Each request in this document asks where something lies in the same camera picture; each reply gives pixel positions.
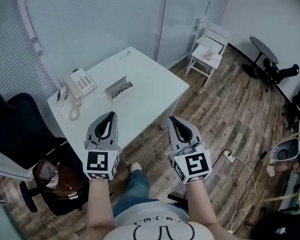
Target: gray bucket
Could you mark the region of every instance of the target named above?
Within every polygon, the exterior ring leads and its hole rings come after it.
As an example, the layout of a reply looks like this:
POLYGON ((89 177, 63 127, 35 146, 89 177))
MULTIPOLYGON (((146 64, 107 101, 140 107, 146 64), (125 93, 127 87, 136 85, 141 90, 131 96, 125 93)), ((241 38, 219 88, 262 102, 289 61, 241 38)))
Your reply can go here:
POLYGON ((272 151, 272 158, 280 162, 293 161, 299 154, 299 139, 291 138, 276 145, 272 151))

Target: door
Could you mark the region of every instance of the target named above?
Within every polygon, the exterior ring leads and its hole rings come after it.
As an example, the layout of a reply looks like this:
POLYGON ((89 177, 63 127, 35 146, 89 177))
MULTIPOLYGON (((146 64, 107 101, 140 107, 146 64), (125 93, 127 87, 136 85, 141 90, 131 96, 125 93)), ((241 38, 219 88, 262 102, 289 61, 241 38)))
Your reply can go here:
POLYGON ((206 15, 210 21, 219 25, 229 0, 210 0, 206 15))
POLYGON ((167 69, 184 59, 194 42, 198 20, 210 0, 166 0, 157 62, 167 69))

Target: jeans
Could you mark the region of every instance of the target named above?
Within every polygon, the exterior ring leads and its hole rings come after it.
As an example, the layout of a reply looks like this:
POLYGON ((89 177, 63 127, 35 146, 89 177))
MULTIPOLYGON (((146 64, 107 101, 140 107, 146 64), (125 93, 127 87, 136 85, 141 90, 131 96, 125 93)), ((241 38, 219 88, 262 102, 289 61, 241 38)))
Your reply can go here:
POLYGON ((150 181, 147 175, 141 170, 134 170, 131 174, 125 194, 119 199, 113 209, 113 216, 116 217, 128 208, 141 204, 157 201, 158 199, 150 199, 150 181))

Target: power strip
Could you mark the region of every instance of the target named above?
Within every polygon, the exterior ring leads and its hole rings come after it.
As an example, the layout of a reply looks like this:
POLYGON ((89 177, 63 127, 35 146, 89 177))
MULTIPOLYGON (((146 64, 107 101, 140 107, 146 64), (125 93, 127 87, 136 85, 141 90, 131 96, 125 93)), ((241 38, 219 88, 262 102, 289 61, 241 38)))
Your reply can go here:
POLYGON ((231 155, 231 153, 228 150, 223 151, 223 155, 230 163, 233 163, 235 161, 235 158, 231 155))

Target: sneaker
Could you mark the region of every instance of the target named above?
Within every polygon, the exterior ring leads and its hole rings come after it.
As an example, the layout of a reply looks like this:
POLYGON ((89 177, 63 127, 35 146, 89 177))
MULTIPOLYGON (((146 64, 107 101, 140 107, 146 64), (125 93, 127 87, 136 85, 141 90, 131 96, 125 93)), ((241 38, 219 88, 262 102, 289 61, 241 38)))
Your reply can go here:
POLYGON ((135 170, 142 171, 141 166, 140 166, 140 164, 138 162, 134 162, 133 164, 131 164, 130 172, 132 173, 135 170))
POLYGON ((266 171, 268 172, 269 176, 272 178, 275 176, 275 167, 274 166, 271 166, 271 165, 268 165, 266 167, 266 171))

